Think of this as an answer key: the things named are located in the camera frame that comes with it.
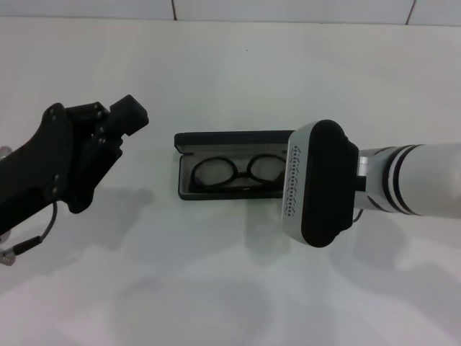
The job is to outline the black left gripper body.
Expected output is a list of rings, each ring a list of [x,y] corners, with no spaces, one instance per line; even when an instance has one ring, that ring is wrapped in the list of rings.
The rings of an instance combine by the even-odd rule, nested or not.
[[[31,139],[1,160],[1,233],[54,202],[72,213],[85,210],[118,160],[97,156],[94,136],[76,135],[67,108],[51,105]]]

